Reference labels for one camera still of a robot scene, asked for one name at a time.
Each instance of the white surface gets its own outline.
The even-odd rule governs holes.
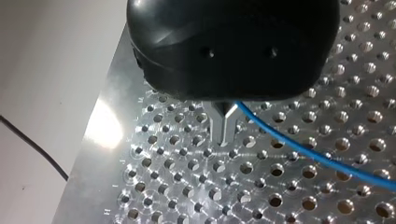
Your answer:
[[[0,1],[0,114],[67,173],[118,45],[125,6],[126,0]],[[8,140],[4,134],[0,139]],[[0,223],[50,223],[64,184],[34,151],[9,141],[0,142],[0,172],[6,172],[0,173]],[[20,161],[26,183],[16,169]],[[25,184],[28,190],[18,190]]]

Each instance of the aluminum plate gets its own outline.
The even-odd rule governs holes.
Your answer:
[[[305,146],[395,179],[396,1],[340,4],[339,33],[318,83],[293,99],[247,104]],[[131,132],[113,152],[120,165],[107,166],[112,178],[102,183],[114,188],[91,196],[103,197],[89,213],[104,223],[396,223],[394,192],[293,152],[245,117],[233,144],[213,145],[201,102],[132,84],[142,95],[122,99],[138,108],[137,119],[122,122]],[[59,223],[76,194],[71,186],[84,188],[74,174]]]

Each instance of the black cable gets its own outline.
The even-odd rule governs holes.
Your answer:
[[[55,168],[56,171],[62,176],[62,178],[67,181],[69,176],[67,173],[62,169],[62,167],[38,144],[36,144],[32,139],[30,139],[26,134],[21,132],[17,127],[15,127],[11,122],[5,119],[3,116],[0,115],[0,121],[6,125],[13,133],[15,133],[21,140],[23,140],[27,145],[31,146],[35,151],[37,151],[41,156],[44,157],[52,166]]]

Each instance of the blue wire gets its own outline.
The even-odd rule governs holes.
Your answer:
[[[370,184],[373,184],[376,186],[380,186],[385,189],[390,189],[392,191],[396,191],[396,182],[395,181],[391,181],[391,180],[381,178],[379,176],[371,175],[367,172],[356,169],[352,166],[343,164],[339,161],[332,161],[332,160],[328,159],[327,157],[323,156],[322,154],[317,153],[314,150],[311,150],[307,147],[300,145],[296,141],[287,137],[285,134],[280,133],[279,131],[275,130],[273,127],[269,126],[264,121],[262,121],[261,119],[256,117],[253,114],[253,112],[251,112],[251,110],[246,105],[244,105],[244,103],[242,103],[240,101],[236,101],[235,103],[245,113],[245,115],[247,115],[248,118],[253,120],[263,130],[265,130],[267,133],[271,134],[273,137],[277,138],[279,141],[284,142],[285,144],[294,148],[294,150],[296,150],[302,154],[305,154],[305,156],[307,156],[315,161],[318,161],[328,167],[331,167],[334,170],[337,170],[337,171],[342,172],[347,175],[356,176],[357,178],[359,178],[367,183],[370,183]]]

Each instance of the metal surface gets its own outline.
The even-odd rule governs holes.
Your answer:
[[[396,2],[341,5],[320,81],[249,106],[306,146],[395,179]],[[245,117],[226,147],[208,127],[202,103],[144,85],[124,33],[53,222],[396,222],[394,192],[296,154]]]

